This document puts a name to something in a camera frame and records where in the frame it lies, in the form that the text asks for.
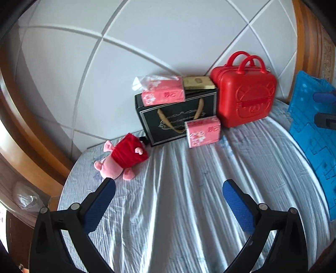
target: pink tissue pack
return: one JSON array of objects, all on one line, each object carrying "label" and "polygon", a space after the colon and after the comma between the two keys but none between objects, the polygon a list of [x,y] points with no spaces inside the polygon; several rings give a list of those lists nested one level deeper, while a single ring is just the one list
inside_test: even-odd
[{"label": "pink tissue pack", "polygon": [[220,136],[220,120],[216,116],[186,121],[189,148],[215,143]]},{"label": "pink tissue pack", "polygon": [[145,76],[134,80],[138,83],[144,106],[184,102],[183,78],[181,76]]}]

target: wooden headboard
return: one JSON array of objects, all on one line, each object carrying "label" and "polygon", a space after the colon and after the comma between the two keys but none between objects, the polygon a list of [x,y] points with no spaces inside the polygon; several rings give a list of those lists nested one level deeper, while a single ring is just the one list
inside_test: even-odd
[{"label": "wooden headboard", "polygon": [[59,196],[73,163],[57,148],[28,109],[0,48],[0,153],[30,183]]},{"label": "wooden headboard", "polygon": [[[292,0],[297,24],[297,55],[294,75],[303,70],[332,83],[335,68],[335,45],[319,19],[301,1]],[[292,97],[294,80],[287,98]]]}]

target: plush toy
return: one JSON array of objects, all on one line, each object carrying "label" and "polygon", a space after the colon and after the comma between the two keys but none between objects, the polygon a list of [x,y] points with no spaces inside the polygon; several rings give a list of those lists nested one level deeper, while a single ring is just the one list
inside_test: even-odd
[{"label": "plush toy", "polygon": [[128,133],[116,146],[108,140],[104,144],[104,152],[110,151],[111,154],[101,161],[96,161],[94,167],[100,171],[105,179],[110,177],[116,179],[125,169],[124,180],[131,180],[135,177],[132,167],[148,158],[148,153],[139,138]]}]

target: plastic bag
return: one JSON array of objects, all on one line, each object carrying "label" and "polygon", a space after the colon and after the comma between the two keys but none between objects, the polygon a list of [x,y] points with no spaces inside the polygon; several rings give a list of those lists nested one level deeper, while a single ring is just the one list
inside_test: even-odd
[{"label": "plastic bag", "polygon": [[132,89],[139,93],[143,91],[149,91],[153,87],[157,87],[161,81],[178,81],[181,82],[181,76],[158,76],[158,75],[147,75],[144,77],[135,77]]},{"label": "plastic bag", "polygon": [[28,186],[17,182],[13,190],[14,202],[22,209],[39,212],[44,207],[39,195]]}]

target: gold rope handle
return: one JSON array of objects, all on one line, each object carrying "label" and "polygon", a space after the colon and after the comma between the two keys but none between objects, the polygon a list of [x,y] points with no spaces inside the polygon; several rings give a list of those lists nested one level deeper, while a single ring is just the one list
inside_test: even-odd
[{"label": "gold rope handle", "polygon": [[[204,107],[204,100],[203,99],[200,99],[198,101],[198,108],[197,108],[197,111],[196,111],[196,114],[194,116],[194,119],[198,119],[203,111],[203,107]],[[170,123],[170,121],[166,118],[165,114],[162,112],[162,110],[159,108],[158,109],[158,115],[160,117],[160,120],[166,124],[169,128],[171,128],[174,132],[176,133],[183,133],[185,131],[185,129],[183,130],[177,130],[174,128],[174,126]]]}]

